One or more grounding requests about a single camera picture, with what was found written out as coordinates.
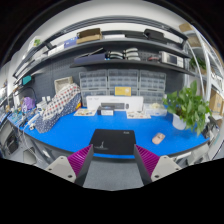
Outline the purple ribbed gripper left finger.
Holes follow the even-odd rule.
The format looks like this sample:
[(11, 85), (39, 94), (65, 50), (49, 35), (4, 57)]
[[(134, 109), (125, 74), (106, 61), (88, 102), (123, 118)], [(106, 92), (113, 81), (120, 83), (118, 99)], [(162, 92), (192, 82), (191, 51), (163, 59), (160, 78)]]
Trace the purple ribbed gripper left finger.
[(59, 156), (46, 168), (46, 171), (82, 186), (85, 182), (93, 154), (93, 145), (89, 145), (68, 157)]

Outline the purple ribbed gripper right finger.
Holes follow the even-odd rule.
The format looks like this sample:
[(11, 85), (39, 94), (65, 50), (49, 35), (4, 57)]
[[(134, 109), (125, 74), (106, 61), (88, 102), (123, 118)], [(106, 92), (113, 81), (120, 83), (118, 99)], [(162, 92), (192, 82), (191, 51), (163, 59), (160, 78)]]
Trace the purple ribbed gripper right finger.
[(158, 156), (138, 145), (134, 145), (134, 156), (144, 185), (181, 170), (167, 155)]

